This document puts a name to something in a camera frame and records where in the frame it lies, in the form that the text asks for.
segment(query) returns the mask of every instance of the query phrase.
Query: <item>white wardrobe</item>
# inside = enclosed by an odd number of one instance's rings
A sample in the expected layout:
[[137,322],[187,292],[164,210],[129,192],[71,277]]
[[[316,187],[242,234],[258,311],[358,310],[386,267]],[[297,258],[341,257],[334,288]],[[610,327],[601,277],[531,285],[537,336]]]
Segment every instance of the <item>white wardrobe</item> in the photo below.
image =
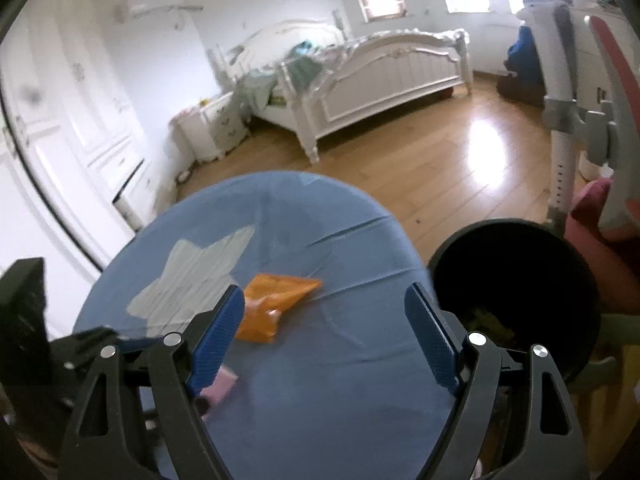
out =
[[[0,267],[46,258],[47,323],[60,336],[71,331],[99,269],[135,235],[114,206],[124,187],[135,181],[148,210],[156,196],[170,199],[173,183],[151,170],[91,0],[29,0],[0,44],[0,89],[15,134],[5,129],[0,148]],[[28,173],[44,200],[28,189]]]
[[43,257],[49,338],[69,334],[100,273],[63,231],[22,166],[0,115],[0,274],[20,258]]

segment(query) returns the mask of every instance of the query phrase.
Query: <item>blue tablecloth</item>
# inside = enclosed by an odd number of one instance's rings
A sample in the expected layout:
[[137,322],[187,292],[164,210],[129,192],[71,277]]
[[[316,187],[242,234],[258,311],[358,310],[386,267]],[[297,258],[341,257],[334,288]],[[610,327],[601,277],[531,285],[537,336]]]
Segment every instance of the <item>blue tablecloth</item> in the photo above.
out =
[[[255,233],[232,271],[321,278],[280,320],[276,341],[235,341],[239,375],[207,427],[236,480],[413,480],[453,407],[405,319],[413,282],[432,290],[398,222],[353,187],[309,173],[255,173],[211,186],[146,227],[95,284],[76,330],[129,335],[145,320],[126,307],[159,277],[180,239],[207,247]],[[166,453],[161,471],[174,476]]]

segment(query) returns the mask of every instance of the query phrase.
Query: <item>white bed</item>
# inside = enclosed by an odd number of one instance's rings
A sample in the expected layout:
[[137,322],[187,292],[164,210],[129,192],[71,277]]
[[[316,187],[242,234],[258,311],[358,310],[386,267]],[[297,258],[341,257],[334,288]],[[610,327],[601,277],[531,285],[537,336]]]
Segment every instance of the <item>white bed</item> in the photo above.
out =
[[[297,93],[284,60],[295,45],[312,40],[339,47],[305,92]],[[220,61],[232,80],[250,70],[275,67],[286,106],[252,110],[254,116],[296,133],[312,163],[317,140],[388,108],[459,84],[471,93],[473,75],[462,29],[441,34],[417,30],[383,32],[346,42],[338,28],[313,20],[292,20],[264,28],[241,44],[233,63]]]

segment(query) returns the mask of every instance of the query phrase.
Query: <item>bedding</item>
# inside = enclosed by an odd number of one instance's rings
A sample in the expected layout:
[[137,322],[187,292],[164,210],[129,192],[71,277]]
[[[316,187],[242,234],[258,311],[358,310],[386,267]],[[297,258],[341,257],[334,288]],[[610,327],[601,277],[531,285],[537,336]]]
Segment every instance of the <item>bedding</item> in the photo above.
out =
[[[319,47],[312,41],[303,41],[294,46],[287,55],[285,64],[291,83],[296,92],[304,92],[313,79],[322,72],[321,59],[313,56],[319,51]],[[278,75],[274,68],[265,67],[251,70],[239,83],[239,88],[252,109],[264,111],[267,105],[285,105],[286,98],[282,93],[274,93],[278,84]]]

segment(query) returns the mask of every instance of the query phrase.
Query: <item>white nightstand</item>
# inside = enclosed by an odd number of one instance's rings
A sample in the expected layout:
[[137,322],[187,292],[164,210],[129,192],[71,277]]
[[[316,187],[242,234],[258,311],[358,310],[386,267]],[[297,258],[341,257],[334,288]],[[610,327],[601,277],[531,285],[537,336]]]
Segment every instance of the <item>white nightstand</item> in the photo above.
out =
[[177,122],[199,162],[223,158],[248,135],[240,118],[240,99],[233,92],[195,108]]

